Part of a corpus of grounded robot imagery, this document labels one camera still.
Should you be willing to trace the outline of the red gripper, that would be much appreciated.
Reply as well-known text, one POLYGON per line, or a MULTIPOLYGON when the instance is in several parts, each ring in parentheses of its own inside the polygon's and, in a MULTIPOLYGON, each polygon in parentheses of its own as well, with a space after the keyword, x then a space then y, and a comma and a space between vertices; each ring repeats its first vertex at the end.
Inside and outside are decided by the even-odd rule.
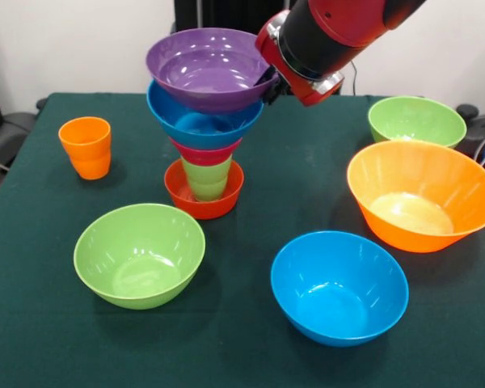
POLYGON ((282 10, 271 17, 260 29, 255 41, 262 58, 269 67, 255 82, 255 86, 277 80, 262 96, 264 104, 272 105, 281 95, 290 92, 304 106, 309 107, 325 100, 340 89, 344 76, 339 71, 311 79, 293 68, 293 60, 285 58, 286 48, 280 44, 281 30, 290 10, 282 10))

